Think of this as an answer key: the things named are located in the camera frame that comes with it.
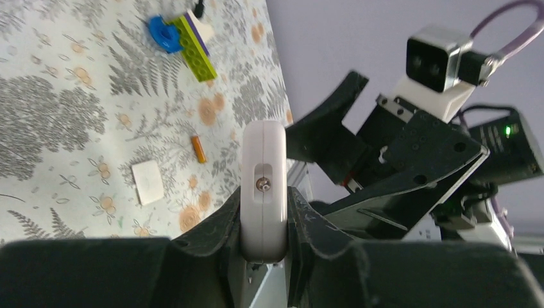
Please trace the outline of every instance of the white lego piece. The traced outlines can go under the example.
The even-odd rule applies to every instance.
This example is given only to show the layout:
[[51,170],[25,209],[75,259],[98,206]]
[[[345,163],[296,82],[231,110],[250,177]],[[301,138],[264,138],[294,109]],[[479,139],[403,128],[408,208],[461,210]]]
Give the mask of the white lego piece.
[[214,28],[209,24],[204,24],[199,21],[191,10],[187,11],[187,14],[189,14],[192,24],[196,28],[198,35],[200,35],[202,42],[206,44],[216,34]]
[[132,166],[132,174],[141,205],[147,205],[164,197],[164,186],[160,169],[155,160]]
[[287,145],[276,121],[254,121],[242,139],[240,191],[242,255],[275,263],[287,253]]

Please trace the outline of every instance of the fern leaf pattern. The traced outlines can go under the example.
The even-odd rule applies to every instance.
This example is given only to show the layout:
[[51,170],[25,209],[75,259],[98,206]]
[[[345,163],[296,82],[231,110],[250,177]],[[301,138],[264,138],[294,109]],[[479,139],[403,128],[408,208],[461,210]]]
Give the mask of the fern leaf pattern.
[[55,21],[61,13],[66,11],[68,5],[68,0],[45,0],[42,7],[38,9],[40,18]]
[[53,233],[55,239],[84,239],[85,234],[83,231],[75,232],[68,228],[68,226],[60,219],[60,216],[55,212],[53,208],[50,208],[51,215],[53,217]]
[[142,35],[144,31],[140,28],[131,28],[121,21],[117,21],[117,23],[128,40],[116,34],[113,36],[127,57],[121,56],[115,47],[110,46],[110,53],[119,65],[119,68],[114,71],[115,74],[110,76],[112,94],[117,95],[123,92],[130,94],[134,91],[138,95],[142,95],[140,86],[148,96],[151,96],[149,88],[156,96],[160,94],[169,96],[171,94],[169,93],[170,86],[177,90],[177,79],[184,63],[180,57],[165,56],[157,49],[154,42]]
[[82,2],[74,2],[72,15],[83,21],[88,28],[97,28],[100,19],[104,16],[106,6],[104,0],[81,0]]
[[19,220],[19,224],[24,228],[23,232],[24,235],[27,236],[27,239],[49,239],[51,237],[51,234],[47,233],[30,218],[27,218],[14,210],[9,210],[8,213]]

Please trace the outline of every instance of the mounting hole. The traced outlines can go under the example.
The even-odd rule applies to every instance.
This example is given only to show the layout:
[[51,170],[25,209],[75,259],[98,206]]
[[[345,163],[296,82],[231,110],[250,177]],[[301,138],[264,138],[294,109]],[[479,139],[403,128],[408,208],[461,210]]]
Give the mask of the mounting hole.
[[454,151],[460,153],[466,150],[466,143],[458,142],[454,145]]
[[179,247],[187,247],[187,246],[189,245],[189,242],[187,242],[187,241],[184,240],[184,239],[174,240],[174,242],[175,242]]
[[414,176],[413,181],[418,185],[423,185],[427,183],[427,177],[425,175],[416,175]]

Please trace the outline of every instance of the floral tablecloth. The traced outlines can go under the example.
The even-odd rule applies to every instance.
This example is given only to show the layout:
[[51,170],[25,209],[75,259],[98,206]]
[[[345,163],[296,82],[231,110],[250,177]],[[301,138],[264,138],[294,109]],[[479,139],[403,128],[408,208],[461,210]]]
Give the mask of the floral tablecloth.
[[[291,121],[265,0],[205,1],[207,83],[146,31],[192,2],[0,0],[0,244],[178,236],[239,185],[245,124]],[[141,206],[131,166],[152,159],[166,195]]]

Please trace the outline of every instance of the black cable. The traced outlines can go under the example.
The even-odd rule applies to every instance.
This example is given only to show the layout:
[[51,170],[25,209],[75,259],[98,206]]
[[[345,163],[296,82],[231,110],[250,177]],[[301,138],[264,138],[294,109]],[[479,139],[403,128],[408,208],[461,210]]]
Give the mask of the black cable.
[[498,111],[508,111],[510,112],[511,114],[517,114],[518,111],[517,109],[513,108],[513,107],[510,107],[510,106],[494,106],[494,105],[487,105],[487,104],[475,104],[475,105],[471,105],[463,110],[460,110],[453,119],[457,119],[459,118],[460,122],[461,122],[461,126],[463,126],[463,128],[465,129],[468,129],[468,125],[464,119],[464,114],[469,112],[469,111],[472,111],[472,110],[498,110]]
[[465,112],[471,111],[471,110],[502,110],[502,111],[510,111],[510,112],[518,112],[515,108],[510,106],[493,106],[493,105],[485,105],[485,104],[476,104],[471,105],[461,111],[461,114],[464,114]]
[[204,0],[198,0],[198,3],[196,3],[192,9],[192,12],[196,18],[201,19],[204,15]]

